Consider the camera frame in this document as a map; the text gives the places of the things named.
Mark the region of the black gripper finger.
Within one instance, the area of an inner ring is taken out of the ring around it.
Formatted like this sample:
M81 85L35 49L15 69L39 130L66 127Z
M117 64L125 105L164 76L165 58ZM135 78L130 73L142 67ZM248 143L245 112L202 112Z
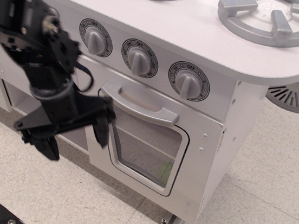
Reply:
M94 123L92 124L95 139L99 145L104 148L108 144L109 125L115 120L114 111L95 112L93 113Z
M49 160L59 160L59 148L53 135L47 135L46 133L32 133L31 143L35 146L36 150Z

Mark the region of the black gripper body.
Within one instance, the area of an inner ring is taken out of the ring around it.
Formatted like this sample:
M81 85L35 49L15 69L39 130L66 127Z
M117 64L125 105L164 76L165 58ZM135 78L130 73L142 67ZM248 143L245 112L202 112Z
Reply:
M94 123L93 113L113 111L111 97L97 97L71 90L59 100L42 101L34 112L14 123L17 131L57 135Z

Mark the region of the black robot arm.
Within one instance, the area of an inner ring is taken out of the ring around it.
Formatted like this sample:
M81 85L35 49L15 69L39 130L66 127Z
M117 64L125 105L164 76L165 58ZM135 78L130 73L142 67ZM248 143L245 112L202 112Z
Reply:
M50 160L59 160L55 136L91 125L106 146L115 119L111 97L85 94L73 81L79 43L42 0L0 0L0 45L26 74L40 107L15 122L22 139Z

